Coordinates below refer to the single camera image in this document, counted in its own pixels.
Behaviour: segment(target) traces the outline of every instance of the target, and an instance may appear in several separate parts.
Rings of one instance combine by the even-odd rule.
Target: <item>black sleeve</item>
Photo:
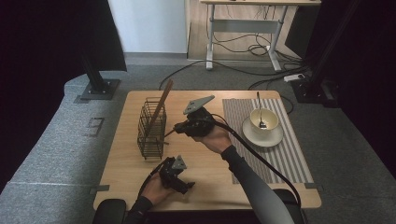
[[[244,158],[230,146],[221,153],[230,170],[241,184],[253,211],[261,223],[293,223],[285,204],[273,190],[251,169]]]
[[[145,214],[151,207],[151,201],[146,197],[140,196],[128,212],[128,216],[123,221],[123,224],[143,223],[145,221]]]

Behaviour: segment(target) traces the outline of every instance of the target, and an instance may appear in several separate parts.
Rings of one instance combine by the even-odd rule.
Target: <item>person's left hand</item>
[[[157,205],[165,200],[166,197],[168,197],[168,195],[173,192],[173,189],[166,189],[163,187],[160,174],[156,173],[151,177],[150,181],[143,189],[141,196],[149,199],[153,205]]]

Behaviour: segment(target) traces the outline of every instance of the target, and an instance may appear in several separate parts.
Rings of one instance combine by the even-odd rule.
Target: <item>human hand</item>
[[[192,139],[195,142],[202,142],[207,148],[219,154],[232,144],[228,132],[217,125],[207,136],[193,137]]]
[[[149,199],[153,205],[157,205],[165,200],[172,192],[174,192],[173,189],[166,189],[163,187],[160,174],[157,172],[151,177],[143,189],[141,196]]]

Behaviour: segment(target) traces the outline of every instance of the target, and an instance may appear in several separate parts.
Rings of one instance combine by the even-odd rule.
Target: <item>cup and saucer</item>
[[[242,123],[242,132],[258,147],[273,147],[283,139],[283,129],[277,115],[269,109],[254,109]]]

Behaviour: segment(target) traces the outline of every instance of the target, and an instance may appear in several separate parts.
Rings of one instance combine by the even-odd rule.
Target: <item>gray carpet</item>
[[[0,223],[91,223],[94,194],[116,131],[126,94],[158,90],[160,82],[182,66],[129,65],[128,73],[102,72],[121,83],[111,101],[75,104],[86,76],[64,86],[64,99],[0,196]],[[243,67],[256,73],[267,67]],[[172,77],[173,90],[246,90],[265,77],[215,66],[191,66]],[[265,85],[256,90],[264,90]],[[306,209],[309,223],[395,223],[396,181],[341,109],[297,104],[289,83],[269,90],[293,101],[290,122],[319,187],[322,206]],[[284,102],[287,110],[291,109]],[[90,119],[104,119],[97,135]]]

